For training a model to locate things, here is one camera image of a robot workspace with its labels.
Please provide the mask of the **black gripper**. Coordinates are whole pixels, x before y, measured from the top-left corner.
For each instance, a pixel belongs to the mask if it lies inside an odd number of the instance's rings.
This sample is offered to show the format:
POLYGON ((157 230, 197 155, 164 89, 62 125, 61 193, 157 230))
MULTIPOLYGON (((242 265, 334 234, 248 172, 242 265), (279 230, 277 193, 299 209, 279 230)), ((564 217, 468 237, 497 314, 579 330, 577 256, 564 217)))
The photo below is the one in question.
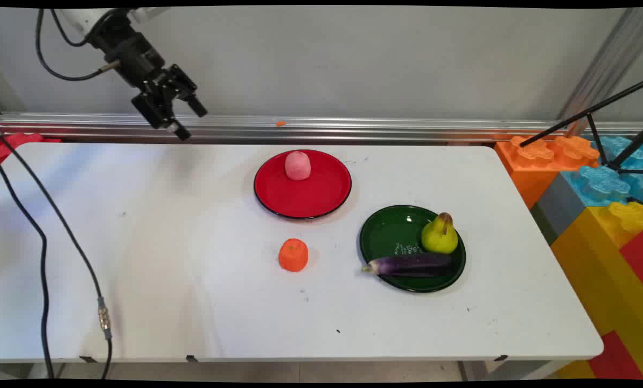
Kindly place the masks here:
POLYGON ((132 27, 127 15, 110 15, 100 20, 87 37, 93 47, 104 53, 108 63, 117 62, 115 71, 131 87, 141 92, 131 99, 132 105, 154 129, 176 135, 182 142, 192 135, 173 112, 173 101, 179 99, 198 117, 208 110, 199 101, 198 87, 177 64, 164 68, 165 61, 144 35, 132 27))

